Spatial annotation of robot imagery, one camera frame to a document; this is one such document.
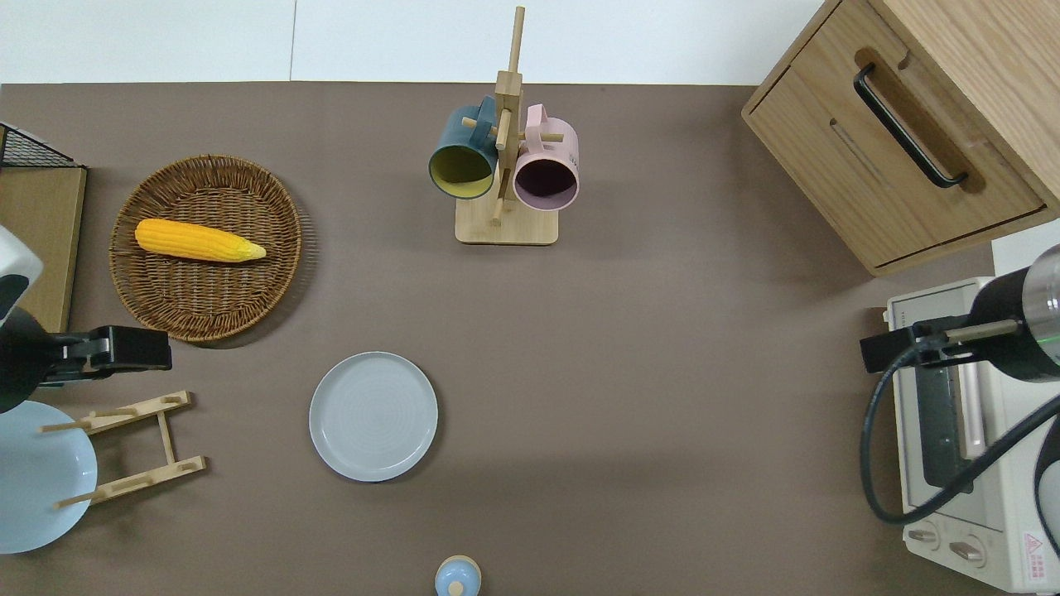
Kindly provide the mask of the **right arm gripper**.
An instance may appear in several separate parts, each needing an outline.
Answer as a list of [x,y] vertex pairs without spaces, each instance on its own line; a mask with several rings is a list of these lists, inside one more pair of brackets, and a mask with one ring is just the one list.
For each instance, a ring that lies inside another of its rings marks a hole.
[[938,368],[939,362],[943,360],[944,334],[946,331],[940,325],[921,321],[891,329],[884,334],[865,337],[860,340],[860,358],[864,370],[867,373],[882,373],[899,358],[901,353],[923,341],[928,341],[928,347],[921,347],[904,366]]

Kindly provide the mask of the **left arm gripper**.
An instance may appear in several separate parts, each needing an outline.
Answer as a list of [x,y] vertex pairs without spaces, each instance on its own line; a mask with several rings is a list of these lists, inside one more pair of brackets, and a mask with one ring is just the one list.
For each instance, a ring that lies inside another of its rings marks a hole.
[[106,325],[89,332],[88,371],[167,371],[173,367],[170,336],[159,329]]

